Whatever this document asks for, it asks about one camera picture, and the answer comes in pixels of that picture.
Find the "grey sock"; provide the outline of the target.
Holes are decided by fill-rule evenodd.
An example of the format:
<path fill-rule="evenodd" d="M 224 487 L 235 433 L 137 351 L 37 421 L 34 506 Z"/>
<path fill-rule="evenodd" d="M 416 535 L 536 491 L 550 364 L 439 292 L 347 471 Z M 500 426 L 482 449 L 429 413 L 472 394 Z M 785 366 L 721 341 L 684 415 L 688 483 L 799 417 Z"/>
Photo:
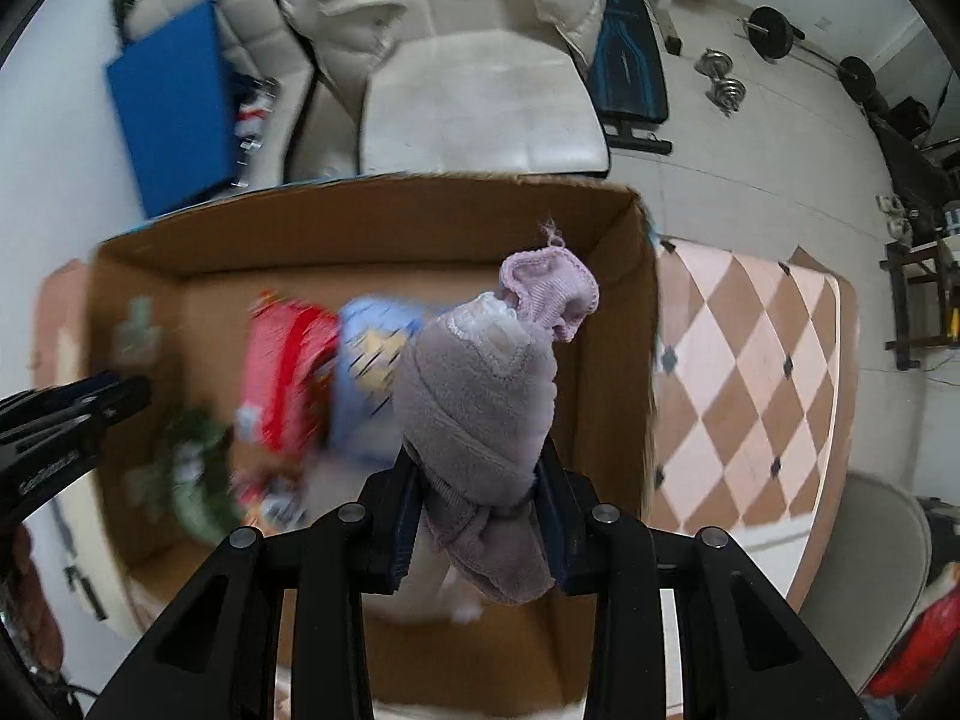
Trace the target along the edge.
<path fill-rule="evenodd" d="M 392 408 L 430 486 L 431 538 L 505 605 L 553 585 L 530 493 L 553 424 L 555 376 L 550 333 L 491 293 L 425 323 L 395 371 Z"/>

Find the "green packet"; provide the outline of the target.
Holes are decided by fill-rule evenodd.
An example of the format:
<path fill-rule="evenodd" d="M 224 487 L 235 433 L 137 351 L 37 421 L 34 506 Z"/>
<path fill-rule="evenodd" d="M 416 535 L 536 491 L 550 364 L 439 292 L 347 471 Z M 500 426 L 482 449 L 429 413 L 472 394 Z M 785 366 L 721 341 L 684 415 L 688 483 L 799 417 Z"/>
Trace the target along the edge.
<path fill-rule="evenodd" d="M 153 460 L 124 475 L 128 504 L 151 523 L 171 514 L 187 536 L 217 546 L 238 525 L 229 474 L 233 429 L 206 408 L 176 413 L 155 442 Z"/>

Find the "white round chair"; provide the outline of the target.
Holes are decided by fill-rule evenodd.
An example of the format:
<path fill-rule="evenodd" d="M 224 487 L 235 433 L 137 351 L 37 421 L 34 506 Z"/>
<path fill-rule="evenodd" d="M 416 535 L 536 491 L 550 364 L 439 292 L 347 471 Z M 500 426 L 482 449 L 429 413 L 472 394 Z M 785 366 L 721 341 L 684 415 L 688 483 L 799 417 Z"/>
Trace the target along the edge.
<path fill-rule="evenodd" d="M 869 473 L 846 476 L 800 619 L 855 691 L 866 689 L 908 627 L 931 557 L 916 497 Z"/>

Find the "open cardboard box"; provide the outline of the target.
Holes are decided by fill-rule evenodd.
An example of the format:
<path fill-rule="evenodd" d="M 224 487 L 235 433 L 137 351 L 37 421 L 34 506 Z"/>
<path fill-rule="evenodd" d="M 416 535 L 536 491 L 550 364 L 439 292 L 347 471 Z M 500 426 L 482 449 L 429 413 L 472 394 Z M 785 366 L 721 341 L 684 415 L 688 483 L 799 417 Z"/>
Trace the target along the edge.
<path fill-rule="evenodd" d="M 558 353 L 553 438 L 597 493 L 639 512 L 651 484 L 656 255 L 640 197 L 586 179 L 371 177 L 249 193 L 179 211 L 99 247 L 86 303 L 87 371 L 153 380 L 155 403 L 112 431 L 98 481 L 117 559 L 169 598 L 192 561 L 169 525 L 121 498 L 121 476 L 179 403 L 231 415 L 252 304 L 265 291 L 337 309 L 376 294 L 448 305 L 555 223 L 601 287 Z"/>

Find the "red mesh packet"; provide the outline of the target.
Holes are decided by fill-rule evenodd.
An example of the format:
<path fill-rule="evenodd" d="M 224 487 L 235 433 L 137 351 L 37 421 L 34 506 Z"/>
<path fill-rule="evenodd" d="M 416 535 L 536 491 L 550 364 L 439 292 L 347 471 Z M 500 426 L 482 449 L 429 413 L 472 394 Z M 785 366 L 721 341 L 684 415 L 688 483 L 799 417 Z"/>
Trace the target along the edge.
<path fill-rule="evenodd" d="M 322 305 L 262 293 L 252 305 L 236 437 L 301 460 L 329 431 L 338 317 Z"/>

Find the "light blue tissue packet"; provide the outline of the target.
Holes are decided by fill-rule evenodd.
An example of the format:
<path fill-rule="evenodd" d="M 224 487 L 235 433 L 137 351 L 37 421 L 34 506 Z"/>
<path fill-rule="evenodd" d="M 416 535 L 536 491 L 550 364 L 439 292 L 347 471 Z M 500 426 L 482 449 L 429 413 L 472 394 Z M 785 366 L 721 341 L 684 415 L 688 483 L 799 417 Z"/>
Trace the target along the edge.
<path fill-rule="evenodd" d="M 329 433 L 334 452 L 376 468 L 394 463 L 402 445 L 392 406 L 395 371 L 405 346 L 438 314 L 436 305 L 377 294 L 352 299 L 338 311 Z"/>

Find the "pink knitted sock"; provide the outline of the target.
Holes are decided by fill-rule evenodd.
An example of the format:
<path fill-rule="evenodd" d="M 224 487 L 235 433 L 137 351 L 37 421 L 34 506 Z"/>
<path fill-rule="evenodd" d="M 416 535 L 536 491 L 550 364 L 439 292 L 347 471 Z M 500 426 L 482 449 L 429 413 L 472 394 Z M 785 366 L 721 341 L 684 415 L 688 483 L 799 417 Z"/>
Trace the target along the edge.
<path fill-rule="evenodd" d="M 599 309 L 601 288 L 592 271 L 571 252 L 555 221 L 540 224 L 545 245 L 519 250 L 500 266 L 500 294 L 517 317 L 555 343 L 571 343 L 587 317 Z"/>

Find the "dark wooden shelf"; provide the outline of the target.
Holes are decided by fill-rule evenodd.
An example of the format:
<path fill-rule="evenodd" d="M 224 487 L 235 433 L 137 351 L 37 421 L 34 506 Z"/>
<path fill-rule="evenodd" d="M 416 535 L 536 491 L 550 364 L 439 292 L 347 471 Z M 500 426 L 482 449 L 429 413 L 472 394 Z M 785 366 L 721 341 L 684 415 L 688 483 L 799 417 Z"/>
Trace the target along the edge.
<path fill-rule="evenodd" d="M 893 338 L 885 343 L 898 371 L 916 371 L 919 355 L 958 348 L 958 259 L 944 239 L 885 245 L 878 262 L 892 291 Z"/>

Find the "chrome dumbbell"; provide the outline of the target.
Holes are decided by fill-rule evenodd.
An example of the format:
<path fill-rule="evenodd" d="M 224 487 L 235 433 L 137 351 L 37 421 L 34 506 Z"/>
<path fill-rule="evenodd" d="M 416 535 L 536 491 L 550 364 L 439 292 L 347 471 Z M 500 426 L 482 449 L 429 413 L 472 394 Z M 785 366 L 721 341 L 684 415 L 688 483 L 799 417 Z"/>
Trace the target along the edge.
<path fill-rule="evenodd" d="M 747 88 L 732 75 L 732 68 L 731 55 L 716 49 L 706 49 L 695 62 L 695 70 L 709 80 L 706 98 L 724 115 L 736 114 L 747 96 Z"/>

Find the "black barbell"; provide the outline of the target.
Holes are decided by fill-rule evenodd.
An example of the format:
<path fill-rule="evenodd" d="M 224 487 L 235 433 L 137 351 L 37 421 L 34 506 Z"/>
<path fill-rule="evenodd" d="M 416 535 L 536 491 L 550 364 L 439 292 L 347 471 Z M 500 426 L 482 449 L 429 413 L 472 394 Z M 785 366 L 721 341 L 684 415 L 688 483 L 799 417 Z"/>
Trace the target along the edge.
<path fill-rule="evenodd" d="M 859 57 L 844 57 L 841 60 L 828 57 L 822 50 L 807 43 L 805 32 L 788 20 L 788 16 L 768 5 L 754 8 L 742 21 L 745 36 L 754 51 L 768 62 L 777 62 L 788 57 L 793 50 L 810 55 L 832 67 L 846 94 L 857 104 L 864 104 L 877 93 L 874 72 Z"/>

